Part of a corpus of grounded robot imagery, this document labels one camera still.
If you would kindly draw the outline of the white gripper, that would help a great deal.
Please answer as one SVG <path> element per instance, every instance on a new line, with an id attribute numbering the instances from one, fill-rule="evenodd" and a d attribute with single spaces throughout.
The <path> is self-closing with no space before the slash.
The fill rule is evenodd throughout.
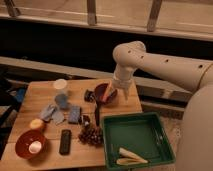
<path id="1" fill-rule="evenodd" d="M 110 81 L 110 91 L 111 92 L 114 91 L 115 88 L 124 89 L 123 93 L 124 93 L 125 100 L 127 101 L 129 98 L 128 88 L 130 87 L 131 83 L 132 83 L 131 80 L 122 80 L 118 78 L 116 75 L 113 75 L 113 79 L 112 81 Z"/>

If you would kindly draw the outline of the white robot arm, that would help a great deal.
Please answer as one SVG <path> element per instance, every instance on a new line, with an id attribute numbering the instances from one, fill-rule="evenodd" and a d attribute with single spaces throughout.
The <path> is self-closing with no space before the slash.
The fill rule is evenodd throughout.
<path id="1" fill-rule="evenodd" d="M 113 49 L 112 85 L 128 96 L 137 69 L 193 93 L 185 109 L 176 171 L 213 171 L 213 61 L 147 53 L 141 41 Z"/>

